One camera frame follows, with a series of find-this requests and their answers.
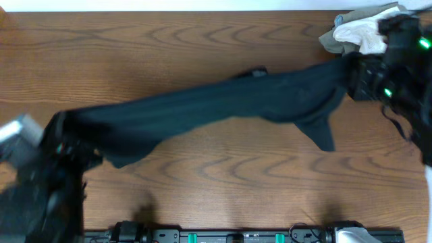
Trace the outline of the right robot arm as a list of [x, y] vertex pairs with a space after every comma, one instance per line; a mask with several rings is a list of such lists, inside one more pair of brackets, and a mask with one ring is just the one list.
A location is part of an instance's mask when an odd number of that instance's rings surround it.
[[430, 7], [396, 13], [378, 21], [387, 45], [382, 54], [361, 55], [348, 95], [355, 101], [380, 101], [411, 125], [403, 139], [421, 152], [425, 178], [431, 183], [431, 27], [419, 16]]

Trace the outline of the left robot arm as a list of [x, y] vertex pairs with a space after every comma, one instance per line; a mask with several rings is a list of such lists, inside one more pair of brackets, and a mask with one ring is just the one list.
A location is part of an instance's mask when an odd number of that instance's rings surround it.
[[84, 242], [86, 170], [101, 164], [94, 149], [64, 130], [56, 113], [42, 128], [24, 114], [1, 126], [1, 161], [16, 170], [1, 191], [2, 242]]

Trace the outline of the black polo shirt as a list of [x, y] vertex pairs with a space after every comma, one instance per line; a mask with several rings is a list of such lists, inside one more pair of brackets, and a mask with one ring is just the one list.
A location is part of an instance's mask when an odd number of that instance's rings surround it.
[[350, 62], [334, 59], [306, 70], [234, 78], [127, 103], [61, 111], [56, 137], [71, 136], [117, 167], [135, 163], [162, 141], [230, 117], [293, 123], [322, 151], [335, 148], [329, 116], [346, 93]]

